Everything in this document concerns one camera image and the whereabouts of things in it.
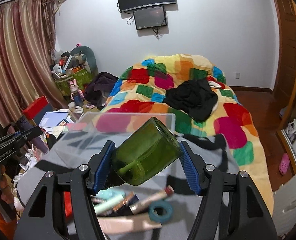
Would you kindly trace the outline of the pink striped curtain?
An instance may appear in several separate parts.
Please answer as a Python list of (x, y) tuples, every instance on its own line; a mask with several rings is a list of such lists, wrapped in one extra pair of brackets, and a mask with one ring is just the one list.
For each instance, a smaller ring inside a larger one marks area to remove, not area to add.
[(34, 100), (67, 105), (50, 66), (55, 51), (55, 0), (14, 0), (0, 5), (0, 123), (16, 121)]

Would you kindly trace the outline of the white notebook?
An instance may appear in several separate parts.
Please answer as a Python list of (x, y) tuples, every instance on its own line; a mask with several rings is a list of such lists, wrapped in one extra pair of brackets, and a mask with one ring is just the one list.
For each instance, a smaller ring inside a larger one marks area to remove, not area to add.
[(68, 112), (46, 112), (42, 117), (39, 126), (46, 128), (54, 128), (62, 120), (66, 119), (68, 115)]

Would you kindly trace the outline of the pink red-capped tube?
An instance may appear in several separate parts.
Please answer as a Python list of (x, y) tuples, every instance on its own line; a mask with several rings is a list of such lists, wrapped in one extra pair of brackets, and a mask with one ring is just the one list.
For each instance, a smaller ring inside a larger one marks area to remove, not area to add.
[(142, 211), (146, 210), (152, 202), (164, 200), (165, 198), (168, 198), (169, 196), (173, 195), (173, 193), (173, 188), (170, 185), (168, 185), (164, 189), (158, 191), (157, 193), (154, 193), (145, 198), (144, 200), (140, 200), (135, 204), (131, 205), (130, 211), (134, 215), (139, 214)]

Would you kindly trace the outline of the pink slipper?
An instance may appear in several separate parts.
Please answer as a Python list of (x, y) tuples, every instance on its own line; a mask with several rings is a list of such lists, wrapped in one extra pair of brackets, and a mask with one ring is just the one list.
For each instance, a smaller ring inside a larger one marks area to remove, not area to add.
[(281, 162), (279, 163), (279, 167), (278, 167), (279, 173), (281, 175), (285, 175), (288, 171), (289, 165), (290, 165), (290, 159), (288, 157), (288, 154), (284, 153), (281, 158)]

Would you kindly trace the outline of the pink rabbit toy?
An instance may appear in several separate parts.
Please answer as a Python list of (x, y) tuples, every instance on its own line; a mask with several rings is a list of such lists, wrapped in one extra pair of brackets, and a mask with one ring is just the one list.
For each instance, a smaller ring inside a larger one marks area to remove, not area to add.
[(84, 105), (83, 101), (85, 100), (85, 97), (83, 92), (79, 89), (76, 79), (70, 80), (69, 83), (71, 100), (76, 106), (82, 107)]

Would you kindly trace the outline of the small wall monitor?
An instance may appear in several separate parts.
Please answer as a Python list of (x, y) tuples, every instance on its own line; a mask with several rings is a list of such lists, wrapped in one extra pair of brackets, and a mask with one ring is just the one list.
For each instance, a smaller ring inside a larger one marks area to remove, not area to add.
[(167, 26), (166, 13), (163, 6), (134, 10), (133, 15), (137, 30)]

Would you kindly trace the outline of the mint green tube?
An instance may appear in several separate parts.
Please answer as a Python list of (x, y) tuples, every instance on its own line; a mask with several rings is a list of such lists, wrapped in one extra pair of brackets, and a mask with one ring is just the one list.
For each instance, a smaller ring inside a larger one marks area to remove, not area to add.
[(125, 199), (125, 197), (126, 197), (125, 193), (119, 193), (119, 194), (113, 196), (112, 198), (110, 198), (109, 200), (106, 200), (105, 202), (95, 205), (94, 206), (95, 213), (97, 215), (100, 215), (100, 214), (110, 210), (112, 207), (116, 206), (118, 203), (123, 201)]

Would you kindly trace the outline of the grey neck pillow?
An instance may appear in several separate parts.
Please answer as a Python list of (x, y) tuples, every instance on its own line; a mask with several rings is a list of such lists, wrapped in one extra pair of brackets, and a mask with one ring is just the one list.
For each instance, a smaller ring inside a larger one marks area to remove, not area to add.
[(86, 58), (86, 62), (89, 65), (91, 73), (93, 75), (98, 75), (99, 71), (98, 71), (98, 67), (96, 64), (96, 58), (95, 58), (95, 55), (94, 55), (94, 52), (92, 51), (92, 49), (87, 46), (79, 46), (79, 47), (75, 47), (70, 52), (71, 56), (77, 56), (77, 55), (81, 55), (81, 54), (83, 54), (84, 58)]

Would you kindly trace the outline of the teal tape roll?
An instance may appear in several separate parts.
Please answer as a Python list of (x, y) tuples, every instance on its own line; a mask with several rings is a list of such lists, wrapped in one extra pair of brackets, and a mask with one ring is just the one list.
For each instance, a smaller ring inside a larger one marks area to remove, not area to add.
[(165, 200), (158, 200), (149, 205), (148, 215), (153, 222), (166, 223), (172, 218), (173, 207)]

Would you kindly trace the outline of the dark purple clothing pile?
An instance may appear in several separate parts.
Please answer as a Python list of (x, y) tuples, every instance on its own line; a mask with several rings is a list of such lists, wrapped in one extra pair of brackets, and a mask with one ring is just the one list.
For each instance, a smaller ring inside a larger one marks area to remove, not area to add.
[(107, 72), (100, 72), (87, 85), (84, 92), (85, 99), (97, 109), (102, 110), (117, 81), (118, 77)]

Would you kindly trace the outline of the red pouch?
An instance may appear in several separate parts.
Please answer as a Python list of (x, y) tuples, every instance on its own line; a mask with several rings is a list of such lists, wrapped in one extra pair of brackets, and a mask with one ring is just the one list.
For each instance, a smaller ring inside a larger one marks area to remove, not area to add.
[(65, 218), (67, 221), (70, 221), (73, 218), (73, 214), (72, 214), (71, 194), (68, 191), (64, 191), (64, 209), (65, 209)]

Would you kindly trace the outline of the grey black blanket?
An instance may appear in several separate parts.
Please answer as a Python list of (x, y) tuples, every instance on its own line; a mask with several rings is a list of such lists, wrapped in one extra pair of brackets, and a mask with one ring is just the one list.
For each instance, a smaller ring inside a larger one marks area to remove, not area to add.
[[(98, 154), (106, 141), (111, 140), (119, 147), (129, 136), (128, 133), (91, 134), (81, 131), (67, 133), (19, 180), (17, 193), (20, 201), (24, 205), (28, 204), (38, 183), (47, 171), (53, 171), (56, 175), (71, 172), (89, 161), (92, 155)], [(186, 141), (191, 150), (200, 155), (206, 164), (214, 165), (226, 173), (239, 172), (237, 162), (231, 155), (223, 135), (197, 137), (182, 134), (177, 137), (177, 140)], [(126, 165), (128, 162), (125, 160), (117, 163), (117, 168), (107, 178), (110, 188), (125, 192), (133, 190), (139, 198), (143, 198), (170, 185), (175, 191), (174, 196), (170, 198), (173, 217), (160, 230), (121, 233), (111, 235), (111, 239), (187, 239), (202, 199), (190, 190), (181, 162), (174, 161), (163, 171), (139, 185), (135, 185), (135, 182), (144, 174), (143, 167), (132, 166), (129, 171), (125, 172), (127, 182), (118, 177), (117, 171)]]

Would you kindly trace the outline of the green glass jar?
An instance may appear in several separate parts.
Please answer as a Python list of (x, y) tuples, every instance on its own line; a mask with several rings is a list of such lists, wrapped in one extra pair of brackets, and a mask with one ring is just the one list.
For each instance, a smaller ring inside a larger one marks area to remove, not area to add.
[(151, 117), (112, 154), (112, 168), (127, 184), (139, 186), (181, 155), (179, 142), (157, 118)]

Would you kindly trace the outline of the clear plastic storage box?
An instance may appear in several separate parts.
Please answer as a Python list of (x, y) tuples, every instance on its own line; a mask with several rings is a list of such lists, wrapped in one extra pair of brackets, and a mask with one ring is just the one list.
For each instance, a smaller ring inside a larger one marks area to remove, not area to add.
[(86, 113), (53, 146), (62, 166), (76, 168), (100, 153), (106, 141), (121, 145), (151, 117), (160, 120), (171, 132), (176, 117), (172, 113)]

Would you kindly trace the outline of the wooden shelf unit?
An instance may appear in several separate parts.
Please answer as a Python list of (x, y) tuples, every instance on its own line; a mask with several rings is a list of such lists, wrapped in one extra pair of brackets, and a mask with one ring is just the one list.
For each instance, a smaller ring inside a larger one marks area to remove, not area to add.
[(274, 2), (279, 25), (279, 58), (273, 96), (284, 109), (277, 135), (290, 159), (292, 174), (296, 174), (295, 152), (285, 131), (296, 118), (296, 4), (293, 0)]

